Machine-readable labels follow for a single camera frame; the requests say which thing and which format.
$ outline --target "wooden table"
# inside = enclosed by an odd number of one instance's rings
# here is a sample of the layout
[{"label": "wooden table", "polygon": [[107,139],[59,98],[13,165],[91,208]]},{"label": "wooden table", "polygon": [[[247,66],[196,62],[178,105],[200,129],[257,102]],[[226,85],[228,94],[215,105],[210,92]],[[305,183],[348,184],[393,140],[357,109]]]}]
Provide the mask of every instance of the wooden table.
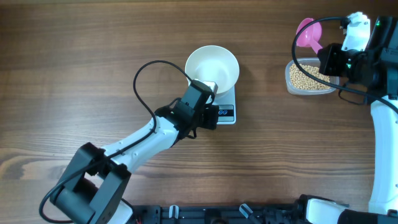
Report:
[{"label": "wooden table", "polygon": [[[358,10],[374,22],[393,2],[162,1],[0,7],[0,223],[43,223],[37,208],[75,151],[115,142],[150,116],[132,91],[138,68],[182,68],[204,45],[235,54],[238,122],[198,130],[132,176],[134,205],[291,203],[319,195],[365,211],[373,187],[374,130],[368,106],[337,93],[294,96],[284,70],[305,17]],[[322,44],[342,42],[337,22]],[[300,50],[300,57],[315,55]],[[155,110],[187,81],[168,65],[146,68],[138,92]],[[65,218],[52,205],[46,212]]]}]

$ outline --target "table surface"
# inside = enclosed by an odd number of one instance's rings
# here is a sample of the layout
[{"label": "table surface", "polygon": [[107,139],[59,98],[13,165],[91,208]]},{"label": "table surface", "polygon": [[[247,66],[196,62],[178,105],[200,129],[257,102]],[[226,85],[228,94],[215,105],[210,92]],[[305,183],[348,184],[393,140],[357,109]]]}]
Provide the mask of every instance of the table surface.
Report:
[{"label": "table surface", "polygon": [[[337,92],[287,92],[285,66],[306,17],[364,11],[397,15],[386,1],[161,1],[0,7],[0,223],[43,223],[37,207],[86,142],[102,146],[145,125],[133,75],[151,60],[182,68],[204,45],[240,65],[237,123],[198,130],[132,175],[134,205],[292,203],[319,195],[365,211],[374,173],[368,106]],[[342,42],[337,22],[321,43]],[[299,57],[314,57],[300,49]],[[147,67],[137,90],[154,110],[187,81],[168,65]],[[65,218],[52,205],[46,212]]]}]

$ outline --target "cable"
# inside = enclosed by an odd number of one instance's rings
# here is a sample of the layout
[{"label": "cable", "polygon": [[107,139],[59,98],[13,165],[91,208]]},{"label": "cable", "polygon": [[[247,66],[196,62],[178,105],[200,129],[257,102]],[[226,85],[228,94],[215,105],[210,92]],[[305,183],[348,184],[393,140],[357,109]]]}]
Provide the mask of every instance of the cable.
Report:
[{"label": "cable", "polygon": [[312,22],[309,22],[309,23],[308,23],[307,25],[305,25],[302,29],[300,29],[300,31],[299,31],[299,32],[296,34],[296,36],[294,37],[293,44],[292,44],[292,58],[293,58],[294,64],[296,64],[297,68],[298,68],[302,73],[304,73],[306,76],[312,78],[313,80],[315,80],[315,81],[317,81],[317,82],[319,82],[319,83],[322,83],[322,84],[324,84],[324,85],[330,86],[330,87],[332,87],[332,88],[336,88],[336,89],[339,89],[339,90],[347,91],[347,92],[350,92],[350,93],[355,93],[355,94],[363,95],[363,96],[365,96],[365,97],[372,98],[372,99],[374,99],[374,100],[380,101],[381,103],[384,103],[386,106],[390,107],[392,110],[394,110],[394,111],[398,114],[398,108],[395,107],[392,103],[388,102],[387,100],[385,100],[385,99],[383,99],[383,98],[380,98],[380,97],[378,97],[378,96],[374,96],[374,95],[372,95],[372,94],[363,92],[363,91],[354,90],[354,89],[351,89],[351,88],[347,88],[347,87],[335,85],[335,84],[330,83],[330,82],[323,81],[323,80],[321,80],[321,79],[319,79],[319,78],[317,78],[317,77],[314,77],[313,75],[309,74],[306,70],[304,70],[303,67],[301,67],[301,65],[299,64],[299,61],[297,61],[297,57],[296,57],[296,43],[297,43],[297,39],[300,37],[301,33],[302,33],[306,28],[310,27],[310,26],[313,25],[313,24],[316,24],[317,22],[323,22],[323,21],[344,21],[344,20],[347,20],[347,19],[348,19],[347,17],[326,17],[326,18],[316,19],[316,20],[314,20],[314,21],[312,21]]},{"label": "cable", "polygon": [[[156,129],[156,117],[155,114],[152,112],[152,110],[145,104],[145,102],[141,99],[141,97],[138,95],[137,89],[136,89],[136,81],[137,81],[137,77],[138,74],[140,74],[140,72],[142,71],[142,69],[144,69],[146,66],[148,65],[152,65],[153,63],[166,63],[169,65],[174,66],[176,69],[178,69],[180,72],[182,72],[185,77],[192,82],[192,79],[180,68],[178,67],[176,64],[172,63],[172,62],[168,62],[165,60],[154,60],[152,62],[148,62],[145,65],[143,65],[136,73],[136,75],[134,76],[134,81],[132,83],[132,89],[134,90],[134,94],[136,95],[137,99],[141,102],[141,104],[147,109],[147,111],[150,113],[152,119],[154,120],[154,126],[152,127],[152,129],[142,138],[140,138],[139,140],[137,140],[136,142],[124,147],[123,149],[119,150],[118,152],[115,152],[107,157],[105,157],[104,159],[97,161],[91,165],[88,165],[86,167],[81,168],[80,170],[74,172],[72,175],[69,175],[67,178],[65,178],[63,181],[59,182],[55,187],[53,187],[42,199],[40,205],[39,205],[39,214],[40,216],[47,222],[49,223],[73,223],[72,220],[53,220],[51,218],[49,218],[48,216],[46,216],[44,214],[44,205],[46,203],[46,201],[51,197],[52,194],[54,194],[54,192],[56,192],[58,189],[60,189],[64,184],[66,184],[69,180],[72,180],[73,178],[77,177],[80,174],[84,174],[86,171],[88,171],[89,169],[92,169],[96,166],[99,166],[105,162],[107,162],[108,160],[112,159],[115,156],[118,156],[122,153],[124,153],[126,150],[128,150],[131,147],[134,147],[135,145],[139,144],[140,142],[142,142],[143,140],[147,139],[153,132],[155,132]],[[181,98],[176,98],[173,100],[173,102],[171,103],[171,105],[176,102],[177,100],[181,100]]]}]

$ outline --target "wooden tabletop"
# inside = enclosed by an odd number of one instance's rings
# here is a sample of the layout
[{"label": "wooden tabletop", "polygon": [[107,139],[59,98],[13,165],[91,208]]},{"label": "wooden tabletop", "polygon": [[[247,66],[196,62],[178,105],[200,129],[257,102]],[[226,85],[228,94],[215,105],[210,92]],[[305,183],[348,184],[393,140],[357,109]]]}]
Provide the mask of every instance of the wooden tabletop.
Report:
[{"label": "wooden tabletop", "polygon": [[[134,205],[292,203],[312,194],[366,211],[373,187],[368,106],[337,92],[295,96],[284,70],[306,17],[397,15],[386,1],[161,1],[0,7],[0,223],[43,223],[38,205],[86,142],[100,147],[145,125],[133,75],[151,60],[182,68],[204,45],[241,67],[237,123],[199,129],[132,175]],[[321,44],[342,42],[322,24]],[[299,57],[314,57],[310,49]],[[183,75],[147,67],[137,90],[155,110],[181,96]],[[46,212],[65,218],[52,205]]]}]

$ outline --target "grain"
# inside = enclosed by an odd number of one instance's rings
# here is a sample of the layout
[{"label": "grain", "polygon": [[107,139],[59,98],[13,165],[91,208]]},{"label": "grain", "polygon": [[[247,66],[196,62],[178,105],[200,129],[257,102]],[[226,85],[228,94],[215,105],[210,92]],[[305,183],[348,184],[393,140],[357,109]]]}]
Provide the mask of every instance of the grain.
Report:
[{"label": "grain", "polygon": [[[318,67],[302,65],[302,64],[300,64],[300,65],[309,74],[311,74],[323,81],[330,82],[330,77],[319,73]],[[317,81],[313,80],[312,78],[304,75],[304,73],[302,73],[299,70],[299,68],[297,68],[296,64],[293,64],[292,66],[290,66],[289,73],[290,73],[290,80],[291,80],[293,86],[300,90],[327,90],[330,88],[330,87],[328,87],[324,84],[318,83]]]}]

